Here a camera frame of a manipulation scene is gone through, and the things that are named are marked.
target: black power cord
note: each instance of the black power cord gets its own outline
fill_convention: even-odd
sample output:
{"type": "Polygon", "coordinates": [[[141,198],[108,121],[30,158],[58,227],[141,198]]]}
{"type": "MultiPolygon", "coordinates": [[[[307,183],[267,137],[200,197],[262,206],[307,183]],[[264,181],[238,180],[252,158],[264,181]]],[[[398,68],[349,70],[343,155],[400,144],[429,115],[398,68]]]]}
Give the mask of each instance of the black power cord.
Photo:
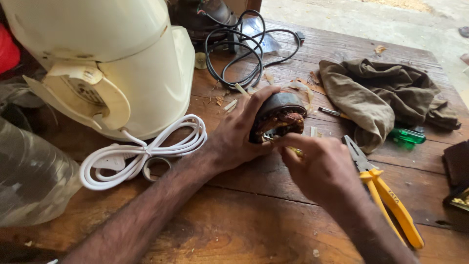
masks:
{"type": "Polygon", "coordinates": [[[252,86],[256,86],[257,83],[259,82],[259,80],[261,79],[262,77],[262,70],[264,67],[269,67],[270,65],[273,65],[273,64],[277,64],[277,63],[281,63],[281,62],[284,62],[288,59],[290,59],[291,57],[293,57],[296,52],[298,52],[299,48],[300,48],[300,45],[301,45],[301,42],[300,42],[300,38],[298,37],[297,33],[293,32],[293,31],[290,31],[290,30],[286,30],[286,29],[271,29],[271,30],[265,30],[265,22],[264,22],[264,18],[261,16],[261,14],[259,14],[259,12],[255,11],[255,10],[246,10],[244,11],[238,21],[233,24],[233,25],[228,25],[228,24],[224,24],[224,23],[221,23],[219,22],[218,20],[216,20],[215,18],[213,18],[212,16],[210,16],[208,13],[206,13],[205,11],[203,10],[199,10],[198,11],[198,14],[203,14],[207,17],[209,17],[210,19],[212,19],[215,23],[217,23],[218,25],[222,26],[222,28],[217,28],[215,30],[213,30],[212,32],[210,32],[207,36],[207,38],[205,39],[205,42],[204,42],[204,52],[205,52],[205,57],[206,57],[206,62],[207,62],[207,69],[209,71],[209,73],[212,75],[212,77],[217,80],[218,82],[221,82],[223,83],[224,85],[226,85],[229,89],[231,90],[234,90],[234,91],[238,91],[236,88],[235,88],[235,84],[236,83],[239,83],[239,85],[241,85],[241,87],[243,87],[244,90],[247,90],[248,89],[248,85],[249,83],[256,77],[256,74],[259,74],[257,76],[257,79],[256,81],[252,84],[252,86]],[[261,33],[257,34],[257,35],[254,35],[252,37],[246,35],[246,34],[243,34],[242,32],[242,17],[246,14],[246,13],[254,13],[256,15],[259,16],[259,18],[261,19],[262,21],[262,26],[263,26],[263,30],[261,33]],[[240,27],[240,31],[236,30],[235,28],[238,27],[239,25],[241,25],[240,27]],[[217,43],[214,43],[210,46],[210,49],[208,48],[208,40],[210,38],[210,36],[214,33],[217,33],[217,32],[228,32],[228,34],[236,34],[239,37],[239,42],[237,41],[219,41],[217,43]],[[274,61],[274,62],[269,62],[269,63],[266,63],[266,64],[262,64],[262,60],[264,59],[264,51],[262,50],[262,47],[261,47],[261,43],[262,41],[264,40],[264,37],[265,37],[265,34],[267,33],[270,33],[270,32],[286,32],[286,33],[290,33],[294,36],[295,38],[295,41],[297,43],[297,46],[296,46],[296,50],[290,54],[290,56],[286,57],[286,58],[283,58],[281,60],[278,60],[278,61],[274,61]],[[262,36],[260,41],[257,42],[254,38],[257,38],[259,36],[262,36]],[[251,48],[249,45],[246,45],[244,43],[242,43],[243,41],[245,40],[251,40],[254,44],[256,44],[256,47],[255,48],[251,48]],[[214,48],[218,47],[218,46],[221,46],[221,45],[239,45],[239,46],[242,46],[242,47],[245,47],[249,50],[249,52],[247,52],[246,54],[243,54],[242,56],[238,57],[238,58],[235,58],[234,60],[230,61],[224,68],[223,68],[223,71],[221,72],[221,76],[218,75],[218,73],[213,69],[213,66],[212,66],[212,63],[210,62],[210,52],[212,52],[214,50],[214,48]],[[260,56],[259,54],[257,54],[256,52],[256,49],[260,50],[260,56]],[[250,54],[254,54],[258,60],[258,63],[257,63],[257,66],[254,68],[254,70],[252,70],[246,77],[244,77],[243,79],[241,80],[238,80],[236,82],[227,82],[225,80],[225,72],[226,70],[228,69],[228,67],[230,67],[231,65],[233,65],[234,63],[238,62],[239,60],[245,58],[246,56],[250,55],[250,54]]]}

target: hand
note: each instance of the hand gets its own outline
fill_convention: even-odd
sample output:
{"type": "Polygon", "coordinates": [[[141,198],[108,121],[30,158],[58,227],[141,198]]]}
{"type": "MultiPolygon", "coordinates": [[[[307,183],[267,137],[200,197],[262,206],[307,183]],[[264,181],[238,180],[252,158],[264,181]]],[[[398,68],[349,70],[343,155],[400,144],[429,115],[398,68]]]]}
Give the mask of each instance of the hand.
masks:
{"type": "Polygon", "coordinates": [[[289,133],[274,144],[303,194],[326,210],[340,207],[350,197],[366,197],[348,148],[340,140],[289,133]],[[299,158],[287,146],[301,149],[304,157],[299,158]]]}
{"type": "Polygon", "coordinates": [[[280,86],[266,86],[251,97],[241,96],[235,109],[209,134],[200,151],[213,159],[215,174],[234,169],[272,151],[270,142],[254,144],[248,140],[254,118],[262,103],[279,91],[280,86]]]}

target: wooden workbench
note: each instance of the wooden workbench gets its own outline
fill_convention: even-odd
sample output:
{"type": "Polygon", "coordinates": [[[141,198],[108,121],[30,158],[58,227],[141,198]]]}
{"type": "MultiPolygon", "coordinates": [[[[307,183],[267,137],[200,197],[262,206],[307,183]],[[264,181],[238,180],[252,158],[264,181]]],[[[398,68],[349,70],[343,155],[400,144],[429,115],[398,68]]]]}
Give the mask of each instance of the wooden workbench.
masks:
{"type": "MultiPolygon", "coordinates": [[[[369,58],[424,70],[440,87],[442,92],[438,97],[450,101],[462,128],[451,132],[425,124],[427,141],[424,144],[406,150],[387,140],[369,155],[369,160],[385,171],[383,179],[406,206],[424,238],[425,248],[416,252],[420,260],[423,263],[467,263],[469,214],[445,209],[442,205],[449,188],[441,156],[448,146],[469,138],[469,111],[433,54],[288,23],[267,21],[266,27],[302,31],[306,37],[292,59],[269,68],[276,84],[283,85],[295,78],[308,79],[310,71],[319,69],[320,60],[341,62],[369,58]],[[377,45],[387,48],[380,57],[373,51],[377,45]]],[[[274,36],[282,49],[266,55],[265,62],[286,57],[295,48],[291,36],[274,36]]],[[[211,58],[217,70],[232,59],[220,53],[211,58]]],[[[255,62],[248,58],[236,64],[228,71],[228,79],[239,79],[255,67],[255,62]]],[[[200,116],[208,132],[225,116],[215,99],[224,95],[225,89],[214,88],[215,83],[207,70],[195,70],[187,113],[200,116]]],[[[266,83],[263,78],[257,87],[266,83]]],[[[223,106],[239,96],[239,93],[225,96],[223,106]]],[[[307,102],[304,93],[299,96],[307,102]]],[[[333,108],[326,96],[315,93],[314,107],[319,106],[333,108]]],[[[49,110],[40,110],[36,119],[44,124],[40,135],[75,160],[82,161],[94,150],[113,143],[91,128],[60,113],[57,115],[59,127],[49,110]]],[[[337,138],[351,135],[354,129],[350,121],[322,112],[308,116],[305,122],[308,135],[311,126],[317,127],[324,136],[337,138]]],[[[169,141],[181,138],[182,133],[169,141]]],[[[37,226],[2,228],[0,241],[17,245],[32,241],[32,247],[54,250],[60,255],[149,185],[143,177],[137,177],[107,191],[82,188],[72,197],[62,216],[37,226]]],[[[301,194],[279,155],[273,153],[211,180],[168,223],[142,262],[359,263],[361,257],[332,218],[301,194]],[[314,257],[314,249],[319,250],[319,257],[314,257]]]]}

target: green screwdriver handle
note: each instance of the green screwdriver handle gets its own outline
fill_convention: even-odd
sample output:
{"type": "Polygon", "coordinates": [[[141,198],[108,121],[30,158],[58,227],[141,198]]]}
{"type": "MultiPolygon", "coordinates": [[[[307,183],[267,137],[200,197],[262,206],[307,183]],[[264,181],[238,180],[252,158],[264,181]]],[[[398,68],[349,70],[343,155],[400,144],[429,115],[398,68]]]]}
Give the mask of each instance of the green screwdriver handle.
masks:
{"type": "Polygon", "coordinates": [[[393,128],[391,132],[389,133],[389,136],[392,138],[397,138],[401,140],[405,140],[408,142],[416,143],[416,144],[422,144],[427,140],[425,135],[417,133],[412,130],[404,129],[404,128],[393,128]]]}

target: cream mixer grinder body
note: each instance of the cream mixer grinder body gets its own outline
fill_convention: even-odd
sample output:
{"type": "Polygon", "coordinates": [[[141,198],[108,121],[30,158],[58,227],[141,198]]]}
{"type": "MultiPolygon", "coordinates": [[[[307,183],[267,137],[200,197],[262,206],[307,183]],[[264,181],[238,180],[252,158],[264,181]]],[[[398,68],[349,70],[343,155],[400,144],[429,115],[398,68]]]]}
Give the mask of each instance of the cream mixer grinder body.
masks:
{"type": "Polygon", "coordinates": [[[0,0],[14,36],[48,71],[25,77],[68,117],[116,140],[153,138],[182,117],[194,72],[186,29],[163,0],[0,0]]]}

